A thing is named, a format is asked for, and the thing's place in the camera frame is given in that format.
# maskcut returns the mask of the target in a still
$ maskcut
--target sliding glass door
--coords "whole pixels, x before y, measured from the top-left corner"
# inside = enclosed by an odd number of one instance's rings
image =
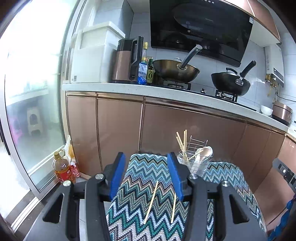
[[[0,38],[3,133],[12,158],[38,198],[57,182],[53,152],[65,144],[61,66],[79,4],[79,0],[30,1]]]

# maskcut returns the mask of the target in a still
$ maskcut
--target metal screw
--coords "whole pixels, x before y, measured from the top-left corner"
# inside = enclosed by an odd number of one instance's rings
[[[104,178],[104,174],[99,173],[99,174],[97,174],[97,175],[95,176],[95,178],[96,178],[97,180],[101,180],[101,179]]]
[[[191,174],[189,175],[189,178],[195,180],[195,179],[198,178],[198,175],[197,175],[196,173],[191,173]]]
[[[222,181],[222,186],[224,186],[224,187],[230,186],[229,181],[226,181],[226,180]]]
[[[66,180],[63,182],[63,186],[65,186],[65,187],[68,187],[70,185],[71,185],[71,181],[69,181],[69,180]]]

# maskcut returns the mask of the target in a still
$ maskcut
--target black glass range hood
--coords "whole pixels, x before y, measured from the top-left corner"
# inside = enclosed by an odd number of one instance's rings
[[[151,46],[190,51],[239,67],[253,19],[220,0],[150,0]]]

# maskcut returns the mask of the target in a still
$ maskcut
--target zigzag patterned fabric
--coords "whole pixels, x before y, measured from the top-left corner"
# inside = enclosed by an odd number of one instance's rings
[[[212,162],[203,178],[215,183],[228,180],[264,231],[258,204],[238,167],[226,162]],[[157,181],[159,183],[153,205],[144,224]],[[181,202],[177,198],[174,222],[171,224],[173,202],[174,188],[167,167],[167,158],[150,154],[132,155],[123,182],[106,216],[111,240],[182,240],[189,203]],[[213,210],[213,200],[209,199],[205,241],[213,240]]]

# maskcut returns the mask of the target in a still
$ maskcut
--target wire utensil basket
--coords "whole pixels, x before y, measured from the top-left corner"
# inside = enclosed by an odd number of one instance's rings
[[[190,136],[190,141],[186,142],[186,152],[182,150],[177,156],[178,162],[186,165],[191,173],[203,176],[213,157],[213,150],[207,146],[207,142],[208,140],[200,141]],[[204,147],[208,147],[211,152],[202,150]]]

